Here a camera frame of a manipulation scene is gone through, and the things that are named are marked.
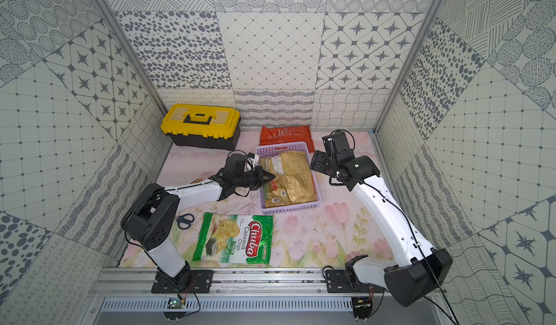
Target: metal corner post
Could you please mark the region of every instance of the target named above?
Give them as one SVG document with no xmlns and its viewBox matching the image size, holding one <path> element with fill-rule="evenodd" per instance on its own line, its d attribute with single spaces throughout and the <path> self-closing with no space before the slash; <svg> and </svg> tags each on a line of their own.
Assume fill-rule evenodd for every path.
<svg viewBox="0 0 556 325">
<path fill-rule="evenodd" d="M 100 14 L 102 15 L 102 19 L 105 22 L 107 22 L 110 28 L 112 29 L 113 32 L 112 36 L 116 38 L 117 41 L 120 42 L 120 45 L 122 45 L 122 50 L 125 53 L 127 60 L 133 66 L 136 73 L 139 74 L 139 77 L 141 78 L 141 82 L 145 86 L 145 89 L 147 90 L 151 98 L 155 101 L 160 111 L 163 112 L 164 114 L 167 113 L 164 104 L 162 103 L 160 97 L 157 94 L 155 85 L 152 84 L 149 75 L 147 74 L 145 68 L 141 64 L 139 57 L 137 57 L 135 50 L 129 43 L 126 34 L 123 32 L 123 29 L 121 28 L 120 23 L 116 19 L 116 16 L 113 10 L 110 8 L 108 2 L 106 0 L 93 0 L 93 2 L 94 5 L 98 8 Z"/>
<path fill-rule="evenodd" d="M 421 26 L 421 29 L 419 30 L 417 36 L 415 37 L 413 46 L 411 47 L 411 50 L 409 50 L 409 55 L 407 56 L 407 60 L 405 61 L 405 64 L 401 68 L 400 75 L 398 76 L 398 79 L 396 80 L 396 83 L 392 88 L 392 92 L 390 93 L 390 96 L 386 101 L 386 106 L 384 107 L 383 111 L 380 113 L 379 119 L 376 122 L 376 125 L 373 130 L 375 133 L 378 133 L 380 131 L 380 127 L 382 126 L 382 123 L 384 122 L 386 116 L 388 115 L 388 112 L 390 110 L 394 98 L 398 95 L 398 92 L 401 90 L 401 87 L 404 84 L 405 79 L 411 72 L 413 63 L 417 59 L 417 56 L 419 55 L 419 51 L 421 50 L 423 43 L 425 43 L 425 39 L 427 39 L 430 29 L 434 25 L 436 21 L 436 16 L 438 15 L 444 1 L 445 0 L 433 0 L 432 3 L 430 4 L 430 8 L 427 12 L 427 15 L 423 20 L 423 25 Z"/>
</svg>

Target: red wire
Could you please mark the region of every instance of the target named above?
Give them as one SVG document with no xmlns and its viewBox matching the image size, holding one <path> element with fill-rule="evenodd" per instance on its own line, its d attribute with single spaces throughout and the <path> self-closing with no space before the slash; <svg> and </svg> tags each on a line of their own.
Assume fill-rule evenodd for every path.
<svg viewBox="0 0 556 325">
<path fill-rule="evenodd" d="M 370 300 L 370 299 L 372 299 L 372 297 L 375 295 L 375 292 L 374 292 L 374 290 L 372 289 L 372 285 L 371 285 L 371 284 L 368 284 L 368 285 L 369 285 L 369 299 L 368 299 L 368 300 Z"/>
</svg>

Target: black toolbox base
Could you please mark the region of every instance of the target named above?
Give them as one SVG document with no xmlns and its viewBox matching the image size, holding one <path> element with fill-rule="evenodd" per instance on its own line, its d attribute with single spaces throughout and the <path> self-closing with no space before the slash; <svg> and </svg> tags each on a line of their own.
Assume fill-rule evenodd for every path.
<svg viewBox="0 0 556 325">
<path fill-rule="evenodd" d="M 183 134 L 170 134 L 169 135 L 174 144 L 179 147 L 198 147 L 198 148 L 205 148 L 205 149 L 224 149 L 233 151 L 236 149 L 237 141 L 240 139 L 240 127 L 236 127 L 236 131 L 233 133 L 232 138 L 224 139 L 224 138 L 212 138 L 210 137 L 203 137 L 202 135 L 190 134 L 190 135 L 183 135 Z"/>
</svg>

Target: scissors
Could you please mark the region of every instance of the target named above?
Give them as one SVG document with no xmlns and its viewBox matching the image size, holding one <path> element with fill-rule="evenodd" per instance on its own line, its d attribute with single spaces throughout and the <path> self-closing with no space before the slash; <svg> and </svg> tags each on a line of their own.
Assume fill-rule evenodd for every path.
<svg viewBox="0 0 556 325">
<path fill-rule="evenodd" d="M 187 230 L 188 228 L 191 227 L 191 224 L 193 223 L 193 221 L 195 221 L 195 217 L 193 216 L 193 214 L 187 213 L 184 214 L 182 216 L 177 217 L 176 222 L 177 222 L 177 226 L 181 229 L 181 230 Z"/>
</svg>

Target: purple plastic basket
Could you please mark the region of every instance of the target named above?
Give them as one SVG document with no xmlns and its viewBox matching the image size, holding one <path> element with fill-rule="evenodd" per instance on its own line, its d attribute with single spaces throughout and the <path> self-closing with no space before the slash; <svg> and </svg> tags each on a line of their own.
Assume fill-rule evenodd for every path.
<svg viewBox="0 0 556 325">
<path fill-rule="evenodd" d="M 307 157 L 307 163 L 311 164 L 311 159 L 309 158 L 309 149 L 307 148 L 307 143 L 304 141 L 295 141 L 293 143 L 282 143 L 282 144 L 273 144 L 273 145 L 261 145 L 255 148 L 255 155 L 259 155 L 259 157 L 276 156 L 288 150 L 304 151 L 305 157 Z M 313 178 L 313 184 L 315 185 L 315 191 L 316 191 L 315 202 L 283 205 L 281 207 L 274 207 L 274 208 L 265 208 L 265 193 L 263 188 L 261 187 L 259 189 L 259 199 L 261 201 L 262 212 L 265 214 L 272 214 L 272 213 L 283 213 L 284 211 L 293 211 L 293 210 L 317 207 L 323 201 L 323 199 L 320 196 L 319 186 L 316 183 L 315 172 L 311 171 L 311 175 Z"/>
</svg>

